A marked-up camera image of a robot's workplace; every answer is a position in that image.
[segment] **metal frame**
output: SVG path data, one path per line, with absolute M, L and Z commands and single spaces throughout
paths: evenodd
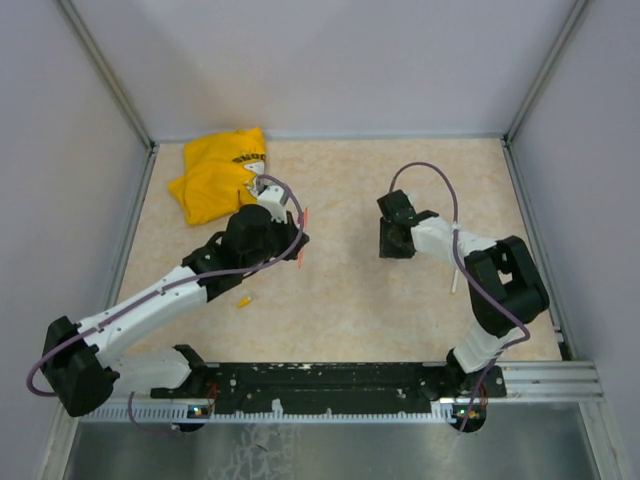
M 113 68 L 100 51 L 98 44 L 86 27 L 73 2 L 71 0 L 54 1 L 87 53 L 90 62 L 94 65 L 100 78 L 112 94 L 115 103 L 137 136 L 144 145 L 147 146 L 149 152 L 135 201 L 132 204 L 131 210 L 128 212 L 127 227 L 119 244 L 120 255 L 116 261 L 112 280 L 105 296 L 104 306 L 107 308 L 116 302 L 118 291 L 124 277 L 129 252 L 151 178 L 157 147 L 149 137 L 144 122 L 136 111 L 133 102 L 130 100 L 124 87 L 118 82 Z M 566 340 L 570 349 L 573 348 L 574 344 L 570 330 L 564 322 L 566 316 L 564 314 L 562 300 L 559 295 L 555 293 L 558 290 L 553 277 L 553 271 L 545 253 L 544 242 L 538 233 L 538 222 L 531 206 L 530 198 L 526 190 L 526 182 L 523 179 L 517 156 L 513 151 L 513 142 L 535 105 L 536 100 L 543 93 L 545 86 L 561 59 L 562 53 L 585 18 L 590 4 L 591 0 L 575 1 L 546 60 L 532 83 L 529 93 L 502 139 L 506 163 L 513 181 L 525 228 L 531 241 L 533 255 L 541 269 L 543 279 L 549 287 L 550 294 L 554 299 L 551 314 L 554 326 L 559 335 L 558 339 Z M 607 411 L 597 373 L 591 362 L 506 362 L 501 363 L 500 366 L 503 367 L 504 378 L 510 393 L 505 399 L 494 399 L 492 401 L 522 403 L 554 403 L 560 401 L 578 403 L 583 415 L 586 435 L 601 477 L 603 479 L 614 480 L 632 478 L 631 467 L 623 453 L 624 447 L 622 446 L 615 424 Z M 463 399 L 441 399 L 440 404 L 446 407 L 447 404 L 462 400 Z M 149 408 L 152 410 L 166 410 L 169 408 L 167 407 L 169 404 L 166 402 L 154 402 L 150 405 Z M 117 421 L 126 418 L 126 416 L 123 415 L 122 404 L 118 405 L 110 402 L 103 408 L 119 412 L 113 414 L 113 418 L 116 418 Z M 96 418 L 90 417 L 88 421 L 92 419 L 94 421 L 107 420 L 104 417 L 100 418 L 100 414 L 96 414 L 95 417 Z M 237 421 L 247 420 L 256 421 L 255 418 L 248 419 L 243 417 L 237 419 Z M 71 419 L 62 406 L 58 405 L 49 437 L 47 454 L 38 478 L 60 479 L 63 477 L 77 425 L 78 420 Z

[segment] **gray wall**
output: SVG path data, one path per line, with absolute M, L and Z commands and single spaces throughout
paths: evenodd
M 1 2 L 0 77 L 0 465 L 28 479 L 55 402 L 25 375 L 52 320 L 100 307 L 145 151 L 54 2 Z
M 640 452 L 640 3 L 593 2 L 516 140 L 578 353 Z M 640 474 L 640 460 L 632 457 Z
M 571 0 L 75 0 L 157 140 L 498 135 Z

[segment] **gray floor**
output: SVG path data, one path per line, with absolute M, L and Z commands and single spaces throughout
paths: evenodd
M 178 438 L 81 424 L 65 475 L 118 480 L 595 479 L 575 405 L 495 405 L 447 425 L 209 425 Z

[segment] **marble-patterned surface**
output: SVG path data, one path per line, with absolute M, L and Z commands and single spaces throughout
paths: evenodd
M 450 176 L 460 219 L 477 233 L 525 236 L 513 187 L 495 139 L 272 141 L 267 171 L 309 208 L 304 264 L 282 262 L 212 303 L 156 330 L 133 352 L 188 343 L 208 361 L 438 361 L 471 323 L 467 284 L 450 294 L 453 270 L 427 256 L 378 258 L 376 199 L 403 164 L 422 160 Z M 226 225 L 189 227 L 167 191 L 182 174 L 182 146 L 162 145 L 121 290 L 124 299 L 161 278 Z M 440 178 L 413 168 L 398 186 L 418 209 L 451 216 Z M 253 301 L 238 309 L 245 296 Z M 558 360 L 547 314 L 533 338 L 504 355 Z

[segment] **yellow fabric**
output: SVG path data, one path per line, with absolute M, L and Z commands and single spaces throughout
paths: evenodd
M 262 130 L 199 138 L 184 147 L 184 176 L 169 183 L 189 225 L 201 225 L 256 203 L 256 176 L 264 173 Z

